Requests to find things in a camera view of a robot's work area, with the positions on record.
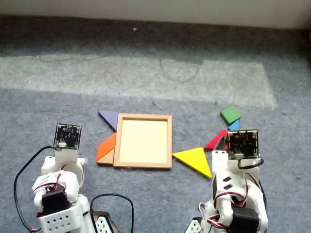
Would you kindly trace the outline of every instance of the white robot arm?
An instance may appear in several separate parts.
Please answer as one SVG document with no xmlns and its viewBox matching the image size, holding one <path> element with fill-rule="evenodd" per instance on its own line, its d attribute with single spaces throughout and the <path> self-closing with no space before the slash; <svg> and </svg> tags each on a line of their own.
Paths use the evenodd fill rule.
<svg viewBox="0 0 311 233">
<path fill-rule="evenodd" d="M 228 152 L 212 152 L 212 200 L 199 204 L 185 233 L 264 233 L 266 199 L 259 182 L 257 130 L 228 132 Z"/>
<path fill-rule="evenodd" d="M 86 158 L 78 158 L 80 135 L 81 126 L 57 124 L 54 146 L 38 151 L 17 174 L 14 182 L 17 212 L 23 225 L 31 233 L 39 230 L 31 229 L 22 217 L 17 200 L 17 179 L 41 151 L 49 148 L 55 150 L 55 156 L 45 158 L 41 176 L 32 187 L 40 230 L 43 233 L 119 232 L 108 213 L 93 212 L 87 198 L 79 194 L 87 163 Z"/>
</svg>

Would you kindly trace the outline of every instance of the green square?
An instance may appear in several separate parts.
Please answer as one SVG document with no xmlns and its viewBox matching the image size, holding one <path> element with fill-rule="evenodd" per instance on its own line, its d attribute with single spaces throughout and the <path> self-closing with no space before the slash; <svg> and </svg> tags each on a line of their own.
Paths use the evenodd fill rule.
<svg viewBox="0 0 311 233">
<path fill-rule="evenodd" d="M 223 119 L 225 120 L 225 122 L 228 125 L 231 125 L 233 122 L 235 122 L 236 120 L 241 118 L 241 114 L 233 106 L 229 106 L 229 107 L 223 109 L 220 112 L 220 115 L 223 117 Z"/>
</svg>

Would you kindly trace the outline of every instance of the circuit board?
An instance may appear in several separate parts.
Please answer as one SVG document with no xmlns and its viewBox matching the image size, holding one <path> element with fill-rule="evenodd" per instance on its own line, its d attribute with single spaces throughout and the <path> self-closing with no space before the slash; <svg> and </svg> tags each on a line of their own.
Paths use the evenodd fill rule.
<svg viewBox="0 0 311 233">
<path fill-rule="evenodd" d="M 227 133 L 229 159 L 259 158 L 258 130 L 239 130 Z"/>
<path fill-rule="evenodd" d="M 82 127 L 78 125 L 58 123 L 56 126 L 54 146 L 78 150 L 80 145 L 81 128 Z"/>
</svg>

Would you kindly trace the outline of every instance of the carpet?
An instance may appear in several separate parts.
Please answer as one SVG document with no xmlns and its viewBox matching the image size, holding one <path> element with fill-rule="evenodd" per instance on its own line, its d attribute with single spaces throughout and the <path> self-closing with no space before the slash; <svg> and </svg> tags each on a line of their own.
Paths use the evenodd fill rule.
<svg viewBox="0 0 311 233">
<path fill-rule="evenodd" d="M 181 233 L 211 198 L 211 181 L 173 159 L 169 171 L 99 167 L 97 146 L 112 134 L 98 110 L 171 114 L 173 152 L 202 147 L 226 124 L 234 105 L 242 129 L 259 130 L 265 163 L 268 232 L 307 233 L 311 163 L 311 53 L 307 33 L 227 26 L 0 18 L 0 158 L 2 232 L 27 232 L 13 200 L 13 181 L 30 157 L 53 143 L 57 122 L 82 125 L 88 158 L 80 193 L 119 193 L 135 207 L 135 232 Z M 18 196 L 34 228 L 31 187 L 45 151 L 25 170 Z M 210 153 L 207 159 L 211 164 Z M 121 232 L 130 205 L 107 197 Z"/>
</svg>

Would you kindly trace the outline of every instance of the wooden frame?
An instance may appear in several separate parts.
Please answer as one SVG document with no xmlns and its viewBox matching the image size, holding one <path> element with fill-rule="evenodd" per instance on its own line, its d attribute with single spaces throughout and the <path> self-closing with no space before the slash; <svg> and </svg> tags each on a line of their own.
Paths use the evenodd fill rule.
<svg viewBox="0 0 311 233">
<path fill-rule="evenodd" d="M 113 165 L 171 168 L 172 116 L 119 113 Z"/>
</svg>

